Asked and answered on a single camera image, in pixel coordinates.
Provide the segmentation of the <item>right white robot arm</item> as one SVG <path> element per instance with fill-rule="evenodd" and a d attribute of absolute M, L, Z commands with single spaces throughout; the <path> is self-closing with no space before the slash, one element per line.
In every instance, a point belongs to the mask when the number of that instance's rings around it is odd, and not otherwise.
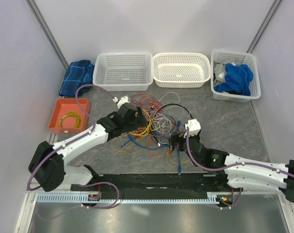
<path fill-rule="evenodd" d="M 216 174 L 215 188 L 225 191 L 229 187 L 249 191 L 268 191 L 283 194 L 294 203 L 294 160 L 287 163 L 266 163 L 246 159 L 222 150 L 205 147 L 200 136 L 174 133 L 170 146 L 185 152 L 194 166 Z"/>

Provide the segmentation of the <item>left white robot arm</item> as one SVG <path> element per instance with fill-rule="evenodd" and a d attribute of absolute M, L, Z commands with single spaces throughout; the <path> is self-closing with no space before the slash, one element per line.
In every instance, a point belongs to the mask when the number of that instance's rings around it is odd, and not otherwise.
<path fill-rule="evenodd" d="M 79 184 L 93 191 L 98 186 L 98 179 L 92 168 L 69 166 L 69 162 L 97 145 L 146 125 L 141 107 L 124 103 L 116 112 L 100 118 L 95 125 L 71 138 L 53 145 L 47 141 L 40 143 L 28 167 L 31 178 L 36 179 L 46 192 L 62 184 Z"/>

